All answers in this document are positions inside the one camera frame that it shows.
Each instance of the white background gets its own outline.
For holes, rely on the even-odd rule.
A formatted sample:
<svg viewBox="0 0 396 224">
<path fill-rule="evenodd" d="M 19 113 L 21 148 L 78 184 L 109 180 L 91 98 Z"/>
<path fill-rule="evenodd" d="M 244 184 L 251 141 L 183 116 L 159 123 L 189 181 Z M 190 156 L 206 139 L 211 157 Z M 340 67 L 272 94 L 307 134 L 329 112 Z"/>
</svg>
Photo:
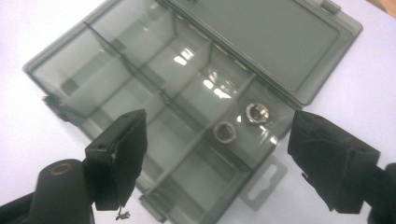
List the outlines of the white background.
<svg viewBox="0 0 396 224">
<path fill-rule="evenodd" d="M 381 151 L 379 166 L 396 161 L 396 20 L 363 0 L 334 1 L 364 30 L 305 111 L 331 120 Z M 22 67 L 102 3 L 101 0 L 22 0 L 0 2 L 0 204 L 35 189 L 45 166 L 83 160 L 90 142 L 57 119 L 41 101 L 37 85 Z M 259 212 L 236 199 L 219 223 L 365 223 L 360 215 L 329 212 L 287 155 L 286 136 L 275 155 L 288 173 Z M 125 223 L 156 223 L 134 192 Z M 114 221 L 117 212 L 96 213 L 96 223 Z"/>
</svg>

